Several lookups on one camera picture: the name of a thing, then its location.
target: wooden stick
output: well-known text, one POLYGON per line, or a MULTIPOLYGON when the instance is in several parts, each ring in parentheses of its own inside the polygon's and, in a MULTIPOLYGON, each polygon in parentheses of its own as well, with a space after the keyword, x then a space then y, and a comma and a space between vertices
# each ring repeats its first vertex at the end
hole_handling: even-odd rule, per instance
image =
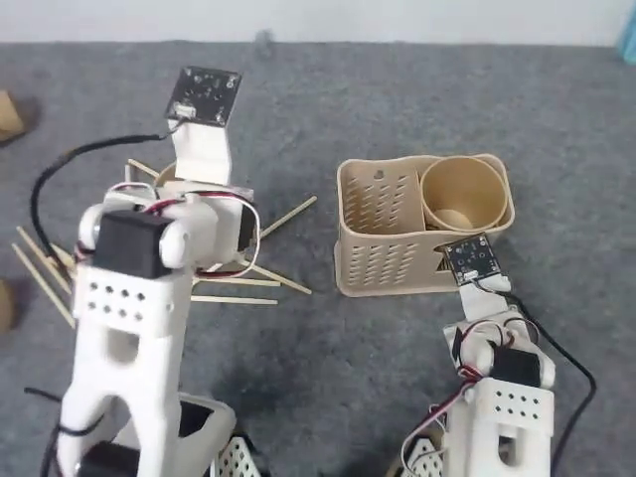
POLYGON ((56 292, 53 291, 49 283, 47 283, 47 280, 44 279, 44 277, 38 271, 38 269, 33 264, 33 262, 16 244, 11 243, 11 246, 13 247, 14 251, 18 255, 18 258, 20 258, 20 260, 22 260, 22 263, 24 263, 24 266, 27 267, 29 272, 33 275, 33 277, 36 279, 36 281, 42 287, 45 293, 49 295, 49 298, 51 298, 51 301, 53 301, 53 304, 56 305, 56 308, 58 308, 58 311, 62 313, 62 316, 64 316, 65 320, 67 320, 69 325, 71 325, 71 328, 74 328, 76 326, 76 322, 73 319, 73 316, 71 316, 71 312, 66 307, 66 305, 62 302, 60 297, 56 295, 56 292))
POLYGON ((311 206, 314 202, 316 202, 318 200, 318 198, 316 196, 311 196, 309 199, 307 199, 305 202, 303 202, 301 205, 299 205, 298 207, 296 207, 295 209, 293 209, 292 211, 288 212, 287 214, 285 214, 284 216, 282 216, 280 219, 278 219, 276 222, 274 222, 271 226, 269 226, 268 228, 264 229, 263 231, 260 232, 260 239, 264 239, 265 237, 267 237, 269 234, 271 234, 272 232, 274 232, 276 229, 278 229, 280 226, 282 226, 283 224, 285 224, 286 222, 289 222, 291 219, 293 219, 294 217, 296 217, 298 214, 300 214, 302 211, 304 211, 305 209, 307 209, 309 206, 311 206))
MULTIPOLYGON (((244 259, 239 260, 238 263, 240 263, 243 266, 249 265, 249 262, 244 259)), ((283 285, 287 285, 290 288, 294 288, 295 290, 302 291, 303 293, 307 293, 308 295, 311 295, 311 290, 309 288, 302 286, 301 284, 296 283, 295 281, 292 281, 289 278, 285 278, 284 276, 279 275, 278 273, 269 271, 263 268, 262 266, 258 266, 255 264, 251 269, 254 270, 256 273, 260 273, 261 275, 266 276, 267 278, 279 281, 283 285)))
POLYGON ((233 283, 234 285, 253 285, 253 286, 280 286, 279 281, 275 280, 254 280, 252 278, 195 278, 198 282, 207 281, 210 283, 233 283))
POLYGON ((123 180, 126 182, 132 182, 133 176, 134 176, 134 173, 132 170, 132 165, 126 164, 125 166, 123 166, 123 180))
POLYGON ((155 179, 159 177, 159 173, 157 171, 155 171, 150 166, 146 166, 143 162, 135 161, 134 159, 128 159, 128 164, 130 164, 133 167, 136 167, 140 171, 145 172, 146 174, 148 174, 149 176, 152 176, 155 179))
POLYGON ((49 271, 49 273, 56 280, 58 285, 68 294, 71 294, 71 287, 69 283, 64 280, 64 278, 60 275, 60 271, 57 270, 54 266, 51 265, 49 259, 44 254, 44 252, 36 245, 36 243, 29 237, 29 234, 25 232, 21 227, 16 227, 18 234, 22 237, 22 239, 27 243, 31 251, 36 255, 37 258, 40 259, 44 267, 49 271))
POLYGON ((236 303, 241 305, 277 305, 276 300, 264 298, 240 298, 237 296, 204 296, 192 295, 192 301, 204 303, 236 303))
POLYGON ((60 246, 55 245, 54 243, 51 243, 51 246, 53 247, 53 250, 58 253, 60 258, 62 259, 62 263, 65 265, 66 268, 73 269, 76 267, 76 261, 73 259, 73 256, 70 253, 68 253, 60 246))

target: white wall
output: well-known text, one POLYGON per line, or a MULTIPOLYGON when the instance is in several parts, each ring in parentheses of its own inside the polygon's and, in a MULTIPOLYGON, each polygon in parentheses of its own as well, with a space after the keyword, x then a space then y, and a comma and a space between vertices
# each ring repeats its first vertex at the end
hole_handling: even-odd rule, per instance
POLYGON ((0 0, 0 42, 614 45, 634 0, 0 0))

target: black cable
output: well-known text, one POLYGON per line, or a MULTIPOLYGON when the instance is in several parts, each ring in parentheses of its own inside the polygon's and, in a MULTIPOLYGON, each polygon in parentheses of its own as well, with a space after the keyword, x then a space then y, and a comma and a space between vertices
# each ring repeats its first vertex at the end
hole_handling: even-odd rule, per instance
POLYGON ((62 402, 62 398, 54 395, 53 393, 49 393, 48 391, 39 390, 37 388, 24 388, 24 392, 27 395, 38 396, 40 398, 44 398, 46 400, 50 400, 51 402, 62 402))
POLYGON ((98 149, 104 149, 106 147, 111 146, 119 146, 125 144, 141 144, 142 142, 149 141, 162 141, 167 138, 171 134, 173 134, 179 126, 183 124, 183 121, 178 122, 172 129, 170 129, 165 134, 134 134, 128 136, 120 136, 113 137, 110 139, 103 139, 100 141, 91 142, 85 144, 84 146, 77 147, 75 149, 70 150, 69 152, 61 155, 58 159, 48 168, 46 168, 42 174, 36 180, 33 190, 31 191, 31 200, 30 200, 30 214, 31 214, 31 222, 33 223, 33 228, 44 247, 47 255, 51 256, 58 266, 58 271, 64 277, 66 281, 71 281, 71 277, 67 272, 67 268, 64 266, 60 256, 55 251, 55 249, 51 245, 51 240, 49 236, 44 231, 42 227, 42 223, 40 222, 40 193, 42 192, 42 188, 44 185, 51 179, 58 171, 60 171, 64 166, 73 161, 76 157, 85 154, 86 152, 96 151, 98 149))
MULTIPOLYGON (((37 396, 40 398, 44 398, 46 400, 50 400, 52 402, 62 402, 62 398, 56 396, 47 391, 39 390, 37 388, 24 388, 24 392, 27 395, 37 396)), ((58 474, 61 475, 58 460, 56 459, 57 453, 57 441, 58 434, 66 434, 71 437, 84 437, 85 435, 91 434, 97 427, 101 424, 105 417, 105 414, 102 414, 98 420, 96 420, 89 427, 80 430, 70 429, 64 425, 60 424, 60 417, 58 416, 58 423, 51 429, 51 434, 49 435, 49 439, 47 440, 47 446, 45 447, 44 455, 42 457, 42 463, 40 464, 40 477, 49 477, 51 466, 54 465, 58 474)))
POLYGON ((558 465, 560 464, 560 460, 563 456, 563 452, 565 451, 565 447, 567 446, 567 442, 569 441, 569 438, 572 432, 574 431, 574 427, 580 420, 580 417, 585 412, 589 404, 594 399, 594 395, 596 395, 596 390, 597 390, 596 378, 594 377, 594 375, 591 373, 591 371, 588 368, 586 368, 583 364, 581 364, 579 360, 577 360, 573 355, 571 355, 562 345, 558 343, 557 340, 555 340, 550 335, 550 333, 548 333, 546 328, 544 328, 544 326, 539 321, 537 321, 537 319, 533 317, 533 315, 530 313, 530 311, 528 310, 524 302, 521 300, 521 298, 519 298, 514 293, 511 293, 508 291, 490 290, 488 288, 483 287, 478 281, 473 281, 473 283, 475 284, 475 286, 477 286, 477 288, 483 291, 486 291, 488 293, 495 293, 499 296, 503 296, 504 298, 507 298, 508 300, 512 301, 513 304, 517 305, 517 307, 522 312, 522 314, 526 317, 526 319, 528 319, 528 321, 532 322, 535 326, 537 326, 537 329, 542 334, 542 336, 559 353, 561 353, 561 355, 564 358, 570 361, 579 371, 581 371, 589 382, 589 392, 587 393, 587 396, 585 396, 585 398, 580 402, 576 410, 570 416, 569 420, 567 421, 567 424, 565 425, 563 433, 561 434, 561 437, 558 440, 558 443, 556 444, 555 452, 553 453, 552 464, 551 464, 551 475, 555 476, 557 475, 558 465))

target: wooden object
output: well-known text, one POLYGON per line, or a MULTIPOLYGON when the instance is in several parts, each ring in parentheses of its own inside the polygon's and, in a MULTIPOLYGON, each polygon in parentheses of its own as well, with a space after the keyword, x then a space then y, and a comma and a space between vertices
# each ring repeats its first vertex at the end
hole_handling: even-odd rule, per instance
POLYGON ((13 327, 15 307, 13 293, 9 283, 0 280, 0 334, 6 333, 13 327))
POLYGON ((289 211, 287 214, 285 214, 284 216, 282 216, 280 219, 278 219, 276 222, 274 222, 271 226, 267 227, 266 229, 263 229, 260 233, 260 239, 264 239, 265 237, 267 237, 269 234, 271 234, 272 232, 274 232, 276 229, 278 229, 280 226, 284 225, 285 223, 289 222, 290 220, 292 220, 294 217, 296 217, 298 214, 300 214, 302 211, 304 211, 305 209, 307 209, 309 206, 311 206, 314 202, 316 202, 318 200, 318 198, 316 196, 312 196, 309 199, 307 199, 305 202, 303 202, 301 205, 299 205, 298 207, 296 207, 295 209, 289 211))
POLYGON ((44 254, 44 252, 36 245, 36 243, 29 237, 29 234, 25 232, 25 230, 21 227, 16 227, 18 234, 22 237, 24 242, 29 246, 31 251, 36 255, 37 258, 40 259, 44 267, 49 271, 49 273, 56 280, 58 285, 65 291, 67 294, 71 294, 71 287, 69 283, 64 280, 64 278, 60 275, 60 272, 51 265, 49 262, 49 258, 44 254))
POLYGON ((20 260, 22 260, 22 263, 24 263, 24 266, 27 267, 27 270, 29 270, 31 275, 33 275, 35 280, 38 282, 44 292, 49 296, 56 308, 58 308, 58 311, 60 311, 64 319, 67 320, 69 325, 71 325, 71 328, 74 328, 76 326, 76 322, 73 319, 73 316, 71 316, 71 312, 69 311, 67 306, 62 302, 56 292, 53 291, 53 288, 51 288, 49 283, 47 283, 47 280, 44 279, 42 274, 38 271, 29 257, 15 243, 11 243, 11 246, 18 255, 18 258, 20 258, 20 260))
MULTIPOLYGON (((243 266, 249 265, 249 262, 244 259, 239 260, 238 263, 240 263, 243 266)), ((269 271, 263 268, 262 266, 258 266, 255 264, 251 269, 254 270, 256 273, 260 273, 261 275, 266 276, 267 278, 270 278, 272 280, 279 281, 283 285, 287 285, 288 287, 293 288, 295 290, 302 291, 303 293, 306 293, 308 295, 311 295, 312 293, 311 290, 307 288, 306 286, 296 283, 295 281, 292 281, 289 278, 285 278, 284 276, 279 275, 278 273, 269 271)))
POLYGON ((267 300, 265 298, 241 298, 237 296, 203 296, 192 295, 193 302, 202 303, 234 303, 241 305, 277 305, 276 300, 267 300))
POLYGON ((279 281, 275 280, 254 280, 253 278, 195 278, 197 283, 206 281, 210 283, 228 283, 234 285, 253 285, 253 286, 280 286, 279 281))
POLYGON ((62 260, 62 263, 65 265, 66 268, 72 270, 76 267, 76 261, 73 259, 73 256, 70 253, 68 253, 60 246, 55 245, 54 243, 52 243, 52 247, 53 250, 58 253, 60 259, 62 260))
POLYGON ((157 171, 155 171, 150 166, 146 166, 143 162, 139 162, 139 161, 136 161, 134 159, 128 159, 128 164, 133 166, 133 167, 136 167, 137 169, 139 169, 142 172, 145 172, 146 174, 148 174, 149 176, 153 177, 154 179, 159 177, 159 173, 157 171))
POLYGON ((0 142, 22 134, 24 122, 7 91, 0 91, 0 142))

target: cardboard piece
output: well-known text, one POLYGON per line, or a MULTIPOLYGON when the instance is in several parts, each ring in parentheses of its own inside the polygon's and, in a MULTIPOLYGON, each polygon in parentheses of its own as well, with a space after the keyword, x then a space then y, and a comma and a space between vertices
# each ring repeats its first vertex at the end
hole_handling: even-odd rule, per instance
POLYGON ((0 142, 24 132, 24 122, 7 91, 0 90, 0 142))

